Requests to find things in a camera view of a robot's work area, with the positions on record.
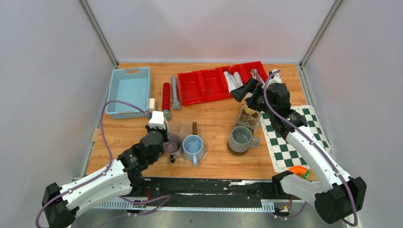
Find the cream yellow mug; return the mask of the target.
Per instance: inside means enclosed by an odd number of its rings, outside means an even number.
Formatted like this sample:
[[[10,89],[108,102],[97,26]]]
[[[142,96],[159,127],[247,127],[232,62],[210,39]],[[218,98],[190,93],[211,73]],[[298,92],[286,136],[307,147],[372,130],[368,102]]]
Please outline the cream yellow mug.
[[[246,114],[253,115],[253,114],[256,113],[255,110],[253,110],[253,109],[247,107],[246,105],[244,105],[243,107],[244,107],[243,111],[244,111]]]

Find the purple grey mug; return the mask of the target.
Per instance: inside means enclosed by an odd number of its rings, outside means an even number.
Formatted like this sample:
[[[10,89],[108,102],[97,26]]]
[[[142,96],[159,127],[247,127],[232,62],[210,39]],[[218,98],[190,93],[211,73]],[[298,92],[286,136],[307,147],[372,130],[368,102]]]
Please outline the purple grey mug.
[[[178,135],[168,135],[168,142],[163,143],[164,152],[168,155],[170,162],[175,163],[176,159],[183,154],[182,140]]]

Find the clear textured plastic sheet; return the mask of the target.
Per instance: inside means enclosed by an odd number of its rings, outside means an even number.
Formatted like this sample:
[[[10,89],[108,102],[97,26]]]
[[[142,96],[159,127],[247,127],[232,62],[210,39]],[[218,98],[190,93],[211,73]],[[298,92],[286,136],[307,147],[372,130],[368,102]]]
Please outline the clear textured plastic sheet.
[[[236,126],[244,126],[248,128],[252,134],[254,134],[259,124],[260,113],[248,114],[244,111],[244,105],[242,105],[233,127],[235,128]]]

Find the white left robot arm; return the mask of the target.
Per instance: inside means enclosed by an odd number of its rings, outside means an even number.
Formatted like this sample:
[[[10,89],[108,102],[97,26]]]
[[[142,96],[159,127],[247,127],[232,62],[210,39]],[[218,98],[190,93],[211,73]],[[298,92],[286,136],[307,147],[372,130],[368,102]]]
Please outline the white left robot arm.
[[[145,192],[142,172],[162,156],[167,124],[147,124],[147,134],[104,168],[65,185],[45,188],[42,210],[51,228],[66,228],[89,209],[115,197]]]

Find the grey green mug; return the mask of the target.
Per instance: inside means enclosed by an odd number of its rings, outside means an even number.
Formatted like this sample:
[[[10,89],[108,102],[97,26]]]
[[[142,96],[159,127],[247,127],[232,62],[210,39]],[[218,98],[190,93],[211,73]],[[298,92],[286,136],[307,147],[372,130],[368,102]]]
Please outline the grey green mug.
[[[250,147],[259,146],[260,140],[253,137],[251,131],[244,126],[236,126],[231,131],[227,142],[227,148],[231,154],[244,155]]]

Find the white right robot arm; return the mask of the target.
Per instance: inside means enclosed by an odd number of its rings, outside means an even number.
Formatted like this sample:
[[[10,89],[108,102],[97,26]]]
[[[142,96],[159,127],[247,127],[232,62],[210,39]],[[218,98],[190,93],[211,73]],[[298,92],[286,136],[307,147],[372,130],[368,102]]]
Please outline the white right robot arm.
[[[319,181],[315,184],[284,171],[272,177],[272,194],[280,199],[290,194],[304,200],[328,224],[342,220],[357,226],[367,185],[361,177],[353,178],[341,168],[316,140],[306,119],[291,108],[287,86],[250,78],[230,94],[237,102],[245,101],[248,108],[269,115],[274,131],[296,149]]]

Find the white toothpaste tube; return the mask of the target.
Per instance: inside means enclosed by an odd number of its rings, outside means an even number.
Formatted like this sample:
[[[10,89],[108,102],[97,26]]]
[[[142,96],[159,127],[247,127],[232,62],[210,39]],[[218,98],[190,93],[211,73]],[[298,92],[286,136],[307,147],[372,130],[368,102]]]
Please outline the white toothpaste tube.
[[[226,82],[227,82],[227,85],[228,85],[229,93],[232,90],[237,89],[237,87],[236,87],[237,84],[235,82],[234,76],[232,74],[230,74],[227,70],[224,70],[223,73],[224,73],[224,76],[225,76],[225,79],[226,79]]]

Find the grey toothpaste tube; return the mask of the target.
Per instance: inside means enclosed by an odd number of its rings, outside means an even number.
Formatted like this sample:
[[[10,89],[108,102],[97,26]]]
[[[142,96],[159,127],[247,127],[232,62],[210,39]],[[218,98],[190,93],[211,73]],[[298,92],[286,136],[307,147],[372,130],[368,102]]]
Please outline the grey toothpaste tube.
[[[236,87],[237,88],[241,87],[243,85],[243,81],[240,76],[240,73],[238,71],[236,71],[236,72],[234,72],[233,76],[234,76],[235,82],[237,84]]]

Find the light blue mug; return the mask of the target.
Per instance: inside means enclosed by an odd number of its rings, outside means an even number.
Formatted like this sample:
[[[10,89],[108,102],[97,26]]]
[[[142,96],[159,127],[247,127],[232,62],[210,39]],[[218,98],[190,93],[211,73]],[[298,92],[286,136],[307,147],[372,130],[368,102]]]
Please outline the light blue mug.
[[[193,166],[198,166],[198,161],[205,155],[206,149],[202,138],[196,134],[188,135],[183,143],[182,150],[184,157],[193,163]]]

